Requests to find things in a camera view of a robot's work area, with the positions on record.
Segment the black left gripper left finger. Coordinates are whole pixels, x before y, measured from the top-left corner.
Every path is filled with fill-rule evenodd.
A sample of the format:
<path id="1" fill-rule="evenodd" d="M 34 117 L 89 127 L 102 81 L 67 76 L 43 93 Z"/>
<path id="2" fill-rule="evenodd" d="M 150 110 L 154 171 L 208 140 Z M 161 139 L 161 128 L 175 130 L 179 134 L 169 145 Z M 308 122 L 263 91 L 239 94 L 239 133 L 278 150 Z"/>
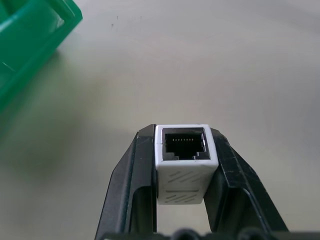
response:
<path id="1" fill-rule="evenodd" d="M 112 171 L 94 240 L 157 231 L 155 128 L 140 129 Z"/>

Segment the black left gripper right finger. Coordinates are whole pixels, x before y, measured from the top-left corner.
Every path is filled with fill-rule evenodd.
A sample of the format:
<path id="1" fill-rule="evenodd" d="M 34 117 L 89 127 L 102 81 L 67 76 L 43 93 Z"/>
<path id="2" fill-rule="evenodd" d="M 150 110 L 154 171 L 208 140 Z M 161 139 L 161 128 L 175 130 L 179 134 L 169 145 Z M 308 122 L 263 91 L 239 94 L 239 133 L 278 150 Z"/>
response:
<path id="1" fill-rule="evenodd" d="M 290 240 L 290 232 L 255 170 L 211 129 L 219 166 L 204 195 L 210 233 L 201 240 Z"/>

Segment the green plastic bin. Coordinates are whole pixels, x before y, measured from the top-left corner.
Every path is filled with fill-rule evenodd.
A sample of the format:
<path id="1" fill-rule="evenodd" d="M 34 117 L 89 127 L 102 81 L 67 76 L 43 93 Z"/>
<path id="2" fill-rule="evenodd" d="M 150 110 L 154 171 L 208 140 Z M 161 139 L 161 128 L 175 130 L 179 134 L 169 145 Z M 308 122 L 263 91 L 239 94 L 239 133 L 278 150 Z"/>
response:
<path id="1" fill-rule="evenodd" d="M 74 0 L 0 0 L 0 112 L 82 19 Z"/>

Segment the white ethernet coupler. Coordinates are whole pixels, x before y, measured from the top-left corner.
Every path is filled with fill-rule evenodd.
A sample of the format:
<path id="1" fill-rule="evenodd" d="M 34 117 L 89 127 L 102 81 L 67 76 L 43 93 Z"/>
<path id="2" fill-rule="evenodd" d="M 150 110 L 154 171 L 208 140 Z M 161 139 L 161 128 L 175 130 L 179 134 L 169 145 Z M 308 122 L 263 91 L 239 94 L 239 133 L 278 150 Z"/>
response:
<path id="1" fill-rule="evenodd" d="M 219 161 L 207 124 L 163 124 L 154 132 L 157 201 L 196 205 L 203 201 Z"/>

